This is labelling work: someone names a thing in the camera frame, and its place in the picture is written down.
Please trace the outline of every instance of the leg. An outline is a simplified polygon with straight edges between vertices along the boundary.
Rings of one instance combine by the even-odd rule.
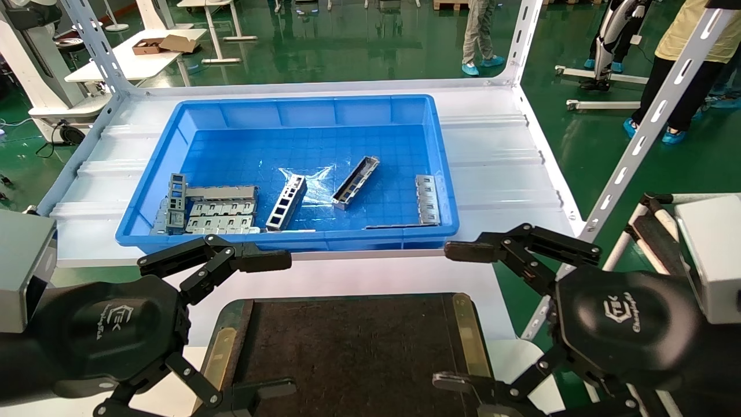
[[[178,69],[180,70],[180,75],[182,75],[183,77],[183,83],[185,84],[185,87],[190,87],[190,77],[188,77],[187,67],[183,62],[182,55],[178,55],[176,61],[178,62]]]
[[[239,58],[224,58],[222,55],[222,47],[219,45],[219,37],[216,35],[216,28],[213,26],[213,19],[211,13],[208,10],[208,6],[204,6],[206,12],[206,22],[208,23],[208,30],[211,32],[211,41],[213,42],[213,50],[216,51],[216,59],[202,59],[201,62],[204,64],[231,64],[239,62]]]
[[[211,40],[213,41],[213,49],[216,51],[216,59],[224,59],[222,55],[222,47],[219,45],[219,37],[216,35],[216,28],[213,26],[213,19],[211,18],[211,11],[208,10],[208,6],[203,7],[206,12],[206,22],[208,23],[208,31],[211,32]]]
[[[599,31],[597,31],[597,34],[594,35],[592,44],[589,45],[589,59],[594,59],[597,56],[597,38],[599,38]]]
[[[731,58],[731,61],[728,61],[728,64],[726,64],[720,71],[720,75],[718,75],[718,79],[715,80],[715,85],[713,85],[711,93],[716,95],[723,95],[726,93],[728,90],[728,82],[731,81],[731,76],[734,75],[734,72],[736,73],[736,76],[730,89],[737,93],[741,92],[741,76],[739,75],[739,68],[741,68],[741,45],[736,50],[736,54]]]
[[[473,62],[476,53],[476,43],[479,41],[480,16],[485,12],[487,0],[469,0],[468,23],[465,27],[465,38],[463,40],[463,64]]]
[[[239,26],[239,18],[236,15],[236,6],[234,5],[234,2],[232,1],[229,4],[229,9],[232,12],[232,20],[234,20],[234,32],[236,32],[236,36],[225,36],[225,41],[256,41],[257,36],[243,36],[242,35],[242,27]]]
[[[613,62],[622,62],[625,56],[628,55],[628,50],[631,49],[631,39],[633,39],[633,35],[638,34],[641,24],[643,24],[643,18],[632,18],[625,24],[622,32],[620,32],[620,40],[617,41],[617,46],[613,52]]]
[[[491,15],[494,14],[496,4],[494,0],[485,0],[484,10],[479,19],[479,50],[484,60],[494,58],[494,50],[491,47]]]
[[[692,116],[698,108],[705,102],[705,97],[713,87],[713,83],[718,78],[718,74],[723,69],[721,62],[704,61],[697,71],[697,75],[692,79],[687,91],[679,99],[677,107],[669,116],[669,127],[678,131],[686,132],[692,123]]]
[[[229,4],[229,9],[232,11],[232,20],[234,20],[234,31],[236,32],[237,37],[241,38],[242,28],[239,26],[239,18],[236,15],[236,7],[234,7],[233,1],[231,4]]]
[[[645,88],[643,88],[643,95],[641,96],[641,107],[633,113],[631,118],[633,121],[640,125],[643,121],[643,117],[648,111],[648,107],[656,98],[659,93],[661,84],[664,79],[669,75],[671,66],[674,65],[675,61],[668,61],[667,59],[661,59],[658,56],[654,57],[654,66],[651,67],[651,75],[648,76]]]

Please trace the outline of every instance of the person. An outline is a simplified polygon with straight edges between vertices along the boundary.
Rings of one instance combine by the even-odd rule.
[[[651,6],[651,0],[647,1],[644,6],[645,13],[647,13],[648,8]],[[622,73],[625,70],[622,60],[628,55],[628,50],[631,49],[631,40],[633,39],[633,35],[638,34],[644,18],[645,17],[631,18],[620,31],[620,38],[618,39],[617,45],[613,51],[612,65],[610,66],[612,72]],[[599,38],[599,29],[597,30],[597,34],[594,35],[592,45],[589,47],[589,58],[584,62],[584,68],[587,68],[588,70],[594,69],[594,57],[597,54],[597,38]]]
[[[641,96],[640,108],[622,124],[630,137],[635,135],[646,112],[648,112],[648,108],[659,93],[662,83],[669,75],[671,67],[687,45],[697,22],[700,21],[700,17],[705,12],[707,3],[707,0],[686,0],[679,9],[677,17],[659,41],[659,46],[654,54],[651,75],[648,76],[648,81]],[[736,53],[740,41],[741,13],[736,13],[721,32],[705,61],[700,65],[697,74],[690,81],[687,90],[679,99],[674,111],[671,112],[662,142],[674,144],[685,139],[692,117],[705,102],[705,97],[713,87],[723,66]]]
[[[731,58],[731,61],[728,61],[728,64],[720,71],[707,101],[714,108],[741,107],[741,44],[736,49],[736,54]]]
[[[468,0],[468,23],[463,40],[463,65],[461,69],[470,76],[478,76],[479,68],[473,63],[476,45],[483,57],[483,67],[496,67],[505,63],[501,56],[494,55],[491,47],[491,15],[496,8],[495,0]]]

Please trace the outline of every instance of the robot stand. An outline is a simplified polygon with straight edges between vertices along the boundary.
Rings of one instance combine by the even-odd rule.
[[[570,75],[586,78],[580,82],[580,87],[584,90],[609,91],[612,81],[630,82],[634,84],[645,85],[648,78],[642,76],[629,76],[619,73],[613,73],[609,68],[612,63],[613,53],[623,29],[632,19],[644,19],[645,13],[650,5],[650,0],[613,0],[605,11],[605,17],[600,25],[597,36],[597,48],[595,56],[595,65],[593,70],[578,70],[566,68],[562,65],[556,66],[556,75]],[[631,38],[632,45],[638,45],[641,36],[635,34]],[[616,109],[637,109],[640,102],[581,102],[579,100],[567,100],[566,108],[569,111],[574,110],[616,110]]]

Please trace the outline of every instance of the black pants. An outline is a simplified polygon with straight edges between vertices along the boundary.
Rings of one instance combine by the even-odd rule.
[[[647,1],[645,6],[646,6],[645,10],[646,12],[648,12],[648,8],[651,6],[651,2]],[[628,23],[625,24],[625,27],[620,31],[620,37],[617,41],[617,46],[612,51],[613,62],[622,62],[622,60],[628,55],[628,50],[631,49],[631,39],[633,38],[633,35],[638,34],[638,30],[640,30],[642,23],[643,23],[643,18],[640,18],[640,19],[633,18],[629,20]],[[597,34],[594,35],[594,39],[592,40],[592,46],[589,47],[589,59],[594,59],[594,57],[597,54],[597,38],[598,37],[599,37],[599,30],[597,30]]]
[[[641,96],[641,108],[636,110],[632,116],[635,123],[640,124],[643,121],[648,107],[659,93],[661,84],[666,79],[666,76],[669,75],[669,71],[674,63],[675,61],[661,59],[658,56],[654,57],[654,66],[651,69],[651,75],[648,77],[648,82]],[[704,103],[705,97],[713,87],[723,66],[724,64],[721,62],[710,61],[704,61],[700,65],[697,75],[695,75],[687,86],[687,90],[682,95],[682,98],[679,99],[677,107],[669,116],[668,124],[670,128],[677,129],[678,131],[689,130],[692,116],[694,116],[697,109]]]

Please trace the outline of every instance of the blue crate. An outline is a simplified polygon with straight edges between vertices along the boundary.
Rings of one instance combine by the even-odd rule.
[[[378,157],[378,168],[346,211],[334,208],[332,195],[365,156]],[[316,232],[224,236],[262,249],[440,248],[459,225],[435,102],[426,95],[182,102],[116,231],[119,244],[149,254],[199,236],[149,235],[177,172],[190,187],[257,185],[260,228],[291,174],[305,175],[308,189],[287,229]],[[417,174],[435,176],[441,224],[363,230],[419,222]]]

